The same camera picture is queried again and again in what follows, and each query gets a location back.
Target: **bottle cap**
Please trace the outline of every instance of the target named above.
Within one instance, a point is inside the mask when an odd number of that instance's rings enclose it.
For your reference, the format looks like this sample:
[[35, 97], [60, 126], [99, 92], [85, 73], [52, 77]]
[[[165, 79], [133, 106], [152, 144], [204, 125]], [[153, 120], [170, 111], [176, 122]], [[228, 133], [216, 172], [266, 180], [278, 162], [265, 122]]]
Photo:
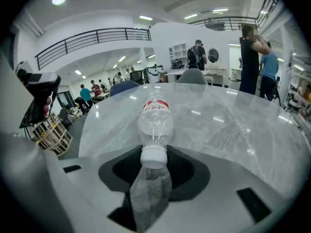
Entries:
[[159, 145], [148, 145], [142, 149], [140, 163], [146, 168], [160, 169], [167, 164], [166, 149]]

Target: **bottle label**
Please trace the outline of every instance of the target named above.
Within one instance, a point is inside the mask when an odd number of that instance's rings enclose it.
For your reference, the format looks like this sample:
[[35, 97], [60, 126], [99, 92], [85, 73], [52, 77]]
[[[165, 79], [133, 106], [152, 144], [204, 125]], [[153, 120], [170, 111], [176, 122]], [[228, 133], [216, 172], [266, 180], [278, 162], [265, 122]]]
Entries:
[[166, 111], [171, 113], [170, 107], [165, 100], [151, 100], [144, 104], [142, 113], [148, 111]]

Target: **black metal railing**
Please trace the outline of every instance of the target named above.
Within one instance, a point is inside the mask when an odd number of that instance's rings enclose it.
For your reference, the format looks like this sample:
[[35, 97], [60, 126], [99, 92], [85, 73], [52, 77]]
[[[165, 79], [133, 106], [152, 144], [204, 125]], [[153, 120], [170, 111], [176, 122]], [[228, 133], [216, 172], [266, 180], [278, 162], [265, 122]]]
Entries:
[[151, 41], [149, 30], [134, 28], [109, 28], [92, 30], [80, 34], [76, 34], [67, 39], [59, 41], [52, 46], [44, 49], [37, 54], [39, 70], [51, 63], [52, 61], [87, 46], [99, 44], [109, 41], [120, 40], [146, 40]]
[[252, 17], [214, 17], [195, 21], [190, 24], [206, 27], [215, 31], [241, 30], [243, 24], [253, 24], [258, 27], [256, 18]]

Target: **plastic water bottle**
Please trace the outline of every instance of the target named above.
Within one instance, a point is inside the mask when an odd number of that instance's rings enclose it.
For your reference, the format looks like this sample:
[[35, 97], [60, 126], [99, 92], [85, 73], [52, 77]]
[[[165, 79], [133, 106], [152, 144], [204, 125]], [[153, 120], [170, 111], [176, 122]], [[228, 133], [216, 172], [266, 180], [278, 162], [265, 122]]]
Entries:
[[140, 163], [152, 169], [167, 164], [166, 146], [174, 132], [171, 110], [162, 90], [154, 89], [143, 106], [138, 119], [144, 147]]

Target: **person in teal shirt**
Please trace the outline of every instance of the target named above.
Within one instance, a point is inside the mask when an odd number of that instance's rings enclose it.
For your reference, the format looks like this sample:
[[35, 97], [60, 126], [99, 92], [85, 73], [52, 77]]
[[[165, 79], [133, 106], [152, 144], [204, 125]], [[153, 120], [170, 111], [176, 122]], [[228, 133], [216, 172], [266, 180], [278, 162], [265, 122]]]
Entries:
[[85, 102], [88, 104], [88, 110], [90, 110], [93, 106], [93, 102], [91, 100], [91, 91], [89, 89], [84, 88], [84, 84], [81, 86], [80, 96], [84, 99]]
[[264, 98], [264, 95], [266, 95], [267, 99], [272, 101], [273, 89], [276, 83], [276, 73], [278, 71], [278, 60], [276, 54], [271, 50], [270, 42], [268, 42], [267, 45], [270, 48], [270, 53], [262, 55], [260, 61], [260, 69], [262, 70], [260, 97]]

